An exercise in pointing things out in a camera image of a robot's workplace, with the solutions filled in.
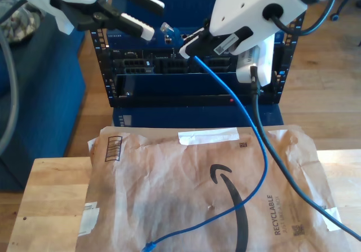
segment camouflage fabric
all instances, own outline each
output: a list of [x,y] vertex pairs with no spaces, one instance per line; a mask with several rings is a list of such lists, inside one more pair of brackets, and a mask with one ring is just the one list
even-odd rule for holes
[[[19,0],[0,1],[0,17],[2,17]],[[25,4],[0,25],[9,43],[21,42],[30,37],[40,26],[44,13],[36,7]]]

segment cable connector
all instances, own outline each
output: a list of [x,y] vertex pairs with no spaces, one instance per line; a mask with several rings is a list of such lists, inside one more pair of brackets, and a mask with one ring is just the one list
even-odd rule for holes
[[146,244],[146,246],[142,249],[141,252],[151,252],[153,251],[154,248],[156,248],[156,244],[154,244],[153,242],[149,242]]
[[253,95],[260,96],[261,94],[261,84],[258,80],[258,73],[257,73],[257,66],[251,66],[250,67],[250,95],[253,97]]

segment wooden table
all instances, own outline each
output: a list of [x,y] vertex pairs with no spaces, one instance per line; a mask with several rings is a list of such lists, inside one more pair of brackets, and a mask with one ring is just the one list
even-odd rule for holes
[[[318,155],[342,222],[360,234],[361,150]],[[7,251],[75,251],[90,174],[87,157],[35,160]],[[352,251],[361,251],[347,237]]]

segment blue ethernet cable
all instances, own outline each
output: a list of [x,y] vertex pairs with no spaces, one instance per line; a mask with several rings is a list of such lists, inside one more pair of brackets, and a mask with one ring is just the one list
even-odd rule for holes
[[172,232],[170,234],[167,234],[161,238],[159,238],[158,240],[154,241],[154,242],[149,242],[146,244],[146,246],[142,249],[142,252],[151,252],[154,248],[156,248],[157,244],[159,244],[161,241],[164,241],[165,239],[167,238],[171,238],[173,236],[176,236],[176,235],[179,235],[179,234],[183,234],[183,233],[186,233],[186,232],[190,232],[190,231],[194,231],[200,227],[203,227],[207,224],[209,224],[210,222],[212,221],[215,221],[217,220],[218,218],[221,218],[222,216],[225,216],[235,210],[238,210],[239,208],[241,208],[243,205],[245,205],[248,201],[251,200],[251,198],[258,192],[258,190],[260,189],[260,187],[262,186],[263,182],[265,181],[266,179],[266,175],[267,175],[267,171],[268,171],[268,160],[267,160],[267,153],[266,153],[266,150],[265,150],[265,146],[263,145],[263,142],[262,142],[262,139],[261,139],[261,136],[259,135],[258,133],[258,130],[257,128],[255,127],[252,119],[249,117],[249,114],[248,112],[246,111],[246,109],[244,108],[244,106],[242,105],[241,101],[238,99],[238,97],[235,95],[235,93],[203,62],[201,61],[197,56],[194,57],[194,59],[196,60],[196,62],[203,68],[205,69],[230,95],[231,97],[234,99],[236,105],[238,106],[238,108],[242,111],[242,114],[246,117],[247,121],[248,121],[248,124],[249,126],[252,127],[256,137],[257,137],[257,140],[259,142],[259,145],[261,147],[261,150],[262,150],[262,154],[263,154],[263,157],[265,159],[265,169],[263,170],[263,174],[261,176],[261,179],[259,180],[259,183],[257,184],[256,188],[253,190],[253,192],[244,200],[242,201],[241,203],[239,203],[238,205],[230,208],[229,210],[226,210],[198,225],[195,225],[193,227],[190,227],[190,228],[186,228],[186,229],[183,229],[181,231],[175,231],[175,232]]

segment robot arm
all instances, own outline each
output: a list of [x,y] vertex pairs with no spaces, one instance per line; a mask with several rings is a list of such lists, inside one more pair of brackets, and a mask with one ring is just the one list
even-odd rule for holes
[[322,0],[216,0],[210,23],[194,33],[180,49],[184,58],[233,55],[262,43],[279,29],[269,18],[276,15],[287,25]]
[[[149,25],[119,12],[106,0],[27,0],[56,18],[59,30],[70,34],[77,30],[96,30],[99,28],[119,29],[134,37],[150,41],[154,29]],[[164,3],[159,0],[129,0],[162,15]]]

